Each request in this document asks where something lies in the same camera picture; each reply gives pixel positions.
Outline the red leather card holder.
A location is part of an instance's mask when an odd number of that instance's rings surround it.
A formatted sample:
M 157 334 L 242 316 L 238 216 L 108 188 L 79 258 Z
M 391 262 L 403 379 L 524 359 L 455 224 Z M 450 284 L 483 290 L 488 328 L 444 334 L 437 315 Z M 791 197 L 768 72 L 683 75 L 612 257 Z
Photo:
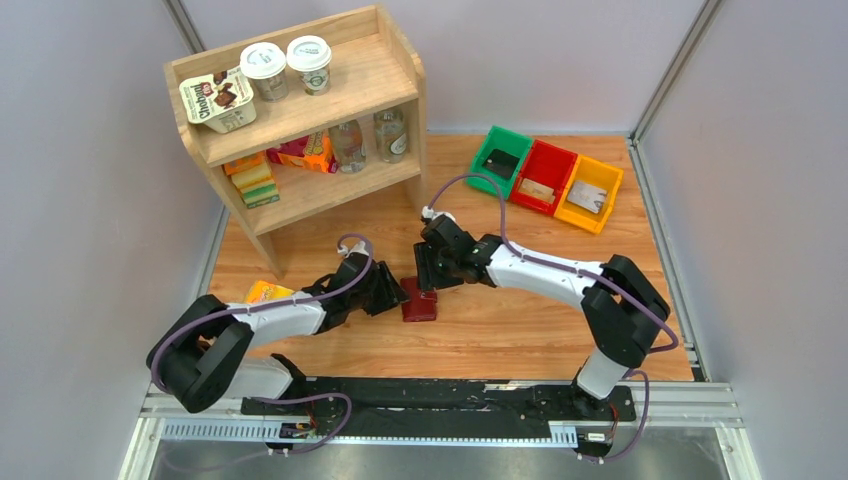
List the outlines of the red leather card holder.
M 421 290 L 417 277 L 402 278 L 400 286 L 409 297 L 409 300 L 401 305 L 404 322 L 436 320 L 438 297 L 435 290 Z

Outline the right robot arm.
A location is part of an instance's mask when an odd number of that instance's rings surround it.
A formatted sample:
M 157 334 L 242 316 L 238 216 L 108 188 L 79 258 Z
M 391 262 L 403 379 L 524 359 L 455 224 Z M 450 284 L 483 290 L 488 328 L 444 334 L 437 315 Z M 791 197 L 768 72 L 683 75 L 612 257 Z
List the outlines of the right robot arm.
M 594 350 L 575 382 L 583 395 L 605 400 L 625 374 L 639 368 L 667 330 L 671 309 L 628 257 L 576 261 L 524 248 L 499 235 L 479 239 L 448 213 L 425 208 L 414 244 L 424 291 L 463 284 L 513 288 L 557 300 L 583 313 Z

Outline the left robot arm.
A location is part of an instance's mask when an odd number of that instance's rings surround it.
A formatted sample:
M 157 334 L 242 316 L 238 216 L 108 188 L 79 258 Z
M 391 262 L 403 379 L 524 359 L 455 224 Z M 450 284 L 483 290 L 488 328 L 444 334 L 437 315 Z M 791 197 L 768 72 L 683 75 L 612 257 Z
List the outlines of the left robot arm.
M 352 253 L 335 272 L 281 299 L 227 304 L 212 294 L 197 298 L 150 350 L 146 365 L 160 390 L 198 413 L 224 397 L 249 349 L 321 334 L 354 311 L 376 316 L 409 299 L 385 262 Z

